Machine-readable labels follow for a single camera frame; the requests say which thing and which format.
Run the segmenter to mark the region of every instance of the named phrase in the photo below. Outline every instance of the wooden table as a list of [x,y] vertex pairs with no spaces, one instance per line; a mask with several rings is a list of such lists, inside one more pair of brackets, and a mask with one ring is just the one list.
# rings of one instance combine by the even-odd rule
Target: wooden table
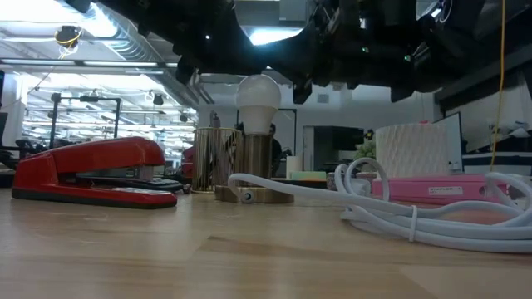
[[532,256],[364,233],[342,206],[181,196],[155,211],[0,191],[0,298],[527,298]]

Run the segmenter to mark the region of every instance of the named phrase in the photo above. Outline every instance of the stapler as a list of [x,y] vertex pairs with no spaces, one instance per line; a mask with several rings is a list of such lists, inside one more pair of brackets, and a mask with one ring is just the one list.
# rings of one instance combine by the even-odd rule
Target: stapler
[[159,145],[141,137],[87,142],[50,149],[17,166],[14,199],[81,203],[122,208],[168,208],[177,203],[171,192],[95,183],[76,174],[104,169],[163,165]]

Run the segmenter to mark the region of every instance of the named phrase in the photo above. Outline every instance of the white cable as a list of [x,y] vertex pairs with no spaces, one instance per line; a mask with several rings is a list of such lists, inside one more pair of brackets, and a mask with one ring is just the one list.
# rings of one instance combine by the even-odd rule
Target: white cable
[[[382,179],[383,200],[357,195],[351,186],[352,171],[361,163],[373,165]],[[381,165],[374,159],[363,158],[347,167],[339,165],[335,171],[335,184],[338,192],[293,186],[263,179],[250,174],[233,174],[229,177],[229,187],[237,196],[242,194],[236,187],[237,181],[257,184],[286,194],[307,198],[336,199],[346,202],[347,208],[340,217],[352,226],[364,231],[383,232],[445,248],[455,248],[479,252],[532,252],[532,188],[508,174],[490,173],[486,176],[488,190],[501,203],[462,201],[439,208],[413,208],[389,202],[388,178]],[[525,209],[519,208],[509,199],[495,182],[508,184],[526,197]],[[448,213],[482,210],[504,214],[508,217],[501,223],[488,225],[460,223],[440,220]]]

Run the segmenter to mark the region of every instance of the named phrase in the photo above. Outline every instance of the label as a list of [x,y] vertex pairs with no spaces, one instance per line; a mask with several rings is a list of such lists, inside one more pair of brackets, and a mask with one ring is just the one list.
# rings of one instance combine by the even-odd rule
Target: label
[[429,187],[429,195],[464,195],[462,187]]

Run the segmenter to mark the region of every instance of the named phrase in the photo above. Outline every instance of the white light bulb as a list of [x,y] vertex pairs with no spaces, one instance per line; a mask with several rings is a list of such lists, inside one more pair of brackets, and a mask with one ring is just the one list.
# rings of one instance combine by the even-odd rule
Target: white light bulb
[[249,76],[240,82],[236,105],[246,134],[268,135],[273,116],[281,105],[281,89],[268,76]]

